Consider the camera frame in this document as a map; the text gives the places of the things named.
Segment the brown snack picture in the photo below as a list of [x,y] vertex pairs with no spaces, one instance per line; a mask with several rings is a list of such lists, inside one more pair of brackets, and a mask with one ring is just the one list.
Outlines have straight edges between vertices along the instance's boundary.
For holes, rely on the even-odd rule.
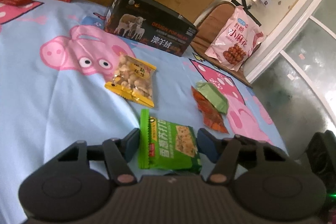
[[175,149],[189,157],[195,157],[196,148],[186,126],[176,126]]
[[238,43],[236,43],[233,47],[229,47],[227,51],[223,52],[224,58],[232,65],[236,65],[243,61],[246,55],[247,53],[244,52],[241,47],[239,47]]

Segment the glass pane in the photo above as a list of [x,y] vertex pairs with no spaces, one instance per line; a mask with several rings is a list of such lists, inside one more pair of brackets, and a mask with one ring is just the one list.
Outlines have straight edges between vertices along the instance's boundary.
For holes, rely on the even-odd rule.
[[336,132],[329,115],[306,82],[279,56],[253,82],[253,91],[271,116],[291,158],[304,153],[316,132]]
[[286,53],[303,69],[336,113],[336,40],[308,20]]
[[313,16],[336,33],[336,0],[322,0]]

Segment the cracker picture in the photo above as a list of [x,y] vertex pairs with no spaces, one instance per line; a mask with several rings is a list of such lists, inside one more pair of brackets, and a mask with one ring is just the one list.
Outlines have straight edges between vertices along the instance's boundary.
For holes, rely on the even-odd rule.
[[175,149],[189,157],[195,157],[196,148],[186,126],[176,126]]

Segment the peanut package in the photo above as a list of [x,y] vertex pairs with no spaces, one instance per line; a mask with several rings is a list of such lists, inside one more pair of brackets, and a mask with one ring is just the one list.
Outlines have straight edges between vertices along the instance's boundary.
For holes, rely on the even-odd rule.
[[155,66],[145,61],[121,55],[114,77],[105,87],[127,100],[154,107],[152,75],[155,70]]
[[143,109],[140,116],[138,164],[141,169],[201,171],[201,159],[192,127],[150,117]]
[[263,40],[260,27],[238,6],[205,54],[238,71]]

